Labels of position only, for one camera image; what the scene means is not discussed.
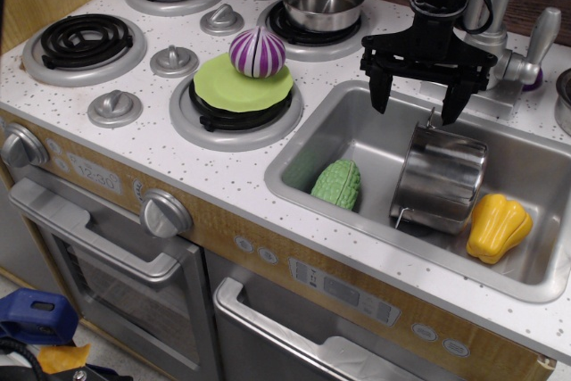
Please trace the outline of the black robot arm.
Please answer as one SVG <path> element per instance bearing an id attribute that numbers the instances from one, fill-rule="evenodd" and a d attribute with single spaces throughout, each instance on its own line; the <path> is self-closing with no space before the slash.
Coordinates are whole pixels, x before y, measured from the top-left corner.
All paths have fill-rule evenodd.
<path id="1" fill-rule="evenodd" d="M 445 125 L 456 121 L 471 95 L 486 89 L 498 59 L 460 40 L 469 0 L 410 0 L 412 25 L 401 32 L 364 37 L 360 68 L 369 78 L 371 104 L 385 112 L 394 77 L 445 85 L 441 112 Z M 486 6 L 491 0 L 483 0 Z"/>

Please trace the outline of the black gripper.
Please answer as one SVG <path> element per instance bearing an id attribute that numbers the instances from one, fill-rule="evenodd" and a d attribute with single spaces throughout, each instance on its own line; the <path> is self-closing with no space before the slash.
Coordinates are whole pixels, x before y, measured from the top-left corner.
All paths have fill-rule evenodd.
<path id="1" fill-rule="evenodd" d="M 437 4 L 410 0 L 412 25 L 400 32 L 364 37 L 360 69 L 369 79 L 373 108 L 385 113 L 393 79 L 427 80 L 447 86 L 441 118 L 454 123 L 474 90 L 483 90 L 497 58 L 463 42 L 454 32 L 463 21 L 468 0 Z"/>

